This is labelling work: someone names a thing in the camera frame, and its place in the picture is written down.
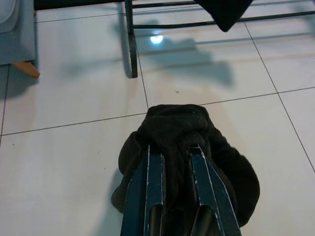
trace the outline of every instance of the gray upholstered chair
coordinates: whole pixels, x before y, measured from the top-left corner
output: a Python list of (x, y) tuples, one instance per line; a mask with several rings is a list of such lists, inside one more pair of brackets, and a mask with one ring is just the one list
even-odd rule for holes
[(0, 0), (0, 65), (13, 64), (38, 78), (28, 61), (35, 59), (33, 0)]

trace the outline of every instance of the black metal rack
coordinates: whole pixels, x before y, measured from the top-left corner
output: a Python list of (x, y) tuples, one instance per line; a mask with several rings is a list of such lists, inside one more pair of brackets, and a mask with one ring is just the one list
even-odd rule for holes
[[(148, 7), (181, 6), (181, 5), (198, 5), (198, 4), (195, 1), (133, 4), (132, 0), (125, 0), (128, 43), (129, 43), (130, 62), (131, 62), (131, 76), (133, 78), (138, 77), (137, 51), (136, 51), (136, 40), (135, 40), (134, 29), (176, 29), (176, 28), (184, 28), (184, 27), (209, 26), (209, 25), (216, 24), (214, 21), (186, 23), (186, 24), (168, 24), (168, 25), (135, 25), (133, 23), (133, 11), (132, 11), (133, 9), (148, 8)], [(286, 13), (286, 14), (278, 14), (278, 15), (256, 16), (256, 17), (241, 18), (237, 22), (270, 20), (270, 19), (286, 18), (286, 17), (307, 16), (307, 15), (314, 15), (314, 14), (315, 14), (315, 11), (305, 11), (305, 12)]]

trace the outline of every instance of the black cloth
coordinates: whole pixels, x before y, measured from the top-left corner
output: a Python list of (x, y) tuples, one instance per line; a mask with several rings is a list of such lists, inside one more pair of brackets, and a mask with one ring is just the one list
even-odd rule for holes
[(195, 0), (210, 13), (219, 28), (227, 32), (244, 14), (252, 0)]
[(239, 225), (248, 222), (260, 193), (257, 176), (248, 160), (214, 127), (206, 109), (197, 105), (158, 105), (148, 110), (120, 152), (119, 170), (124, 177), (112, 195), (115, 208), (124, 211), (128, 184), (152, 142), (165, 157), (167, 209), (180, 199), (187, 148), (199, 144), (228, 190)]

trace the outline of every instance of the floor tile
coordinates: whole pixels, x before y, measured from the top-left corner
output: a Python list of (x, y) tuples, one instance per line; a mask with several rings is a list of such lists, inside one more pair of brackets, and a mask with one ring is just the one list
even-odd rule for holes
[[(141, 12), (137, 23), (209, 20), (207, 13), (193, 9)], [(235, 24), (228, 33), (217, 26), (139, 29), (136, 39), (149, 106), (204, 104), (275, 92), (243, 23)]]
[(205, 107), (214, 125), (250, 161), (260, 182), (260, 199), (242, 235), (312, 235), (315, 173), (278, 96)]
[(7, 75), (8, 75), (8, 65), (0, 65), (0, 124), (2, 124), (2, 118), (3, 118)]
[(121, 3), (107, 3), (87, 6), (65, 7), (40, 10), (36, 12), (36, 22), (58, 21), (65, 19), (113, 15), (120, 12)]
[[(133, 4), (148, 4), (148, 3), (168, 3), (168, 2), (178, 2), (182, 0), (137, 0)], [(199, 7), (201, 6), (196, 4), (193, 5), (179, 5), (179, 6), (163, 6), (163, 7), (146, 7), (146, 8), (135, 8), (133, 12), (143, 12), (143, 11), (156, 11), (156, 10), (166, 10), (166, 9), (176, 9), (176, 8), (190, 8), (190, 7)]]
[(36, 81), (10, 68), (4, 134), (146, 112), (119, 15), (37, 24)]
[(315, 16), (246, 23), (278, 91), (315, 86)]
[(315, 167), (315, 89), (286, 92), (280, 96)]
[(313, 0), (257, 0), (253, 1), (243, 17), (286, 14), (315, 10)]
[(117, 236), (118, 156), (144, 116), (2, 138), (0, 235)]

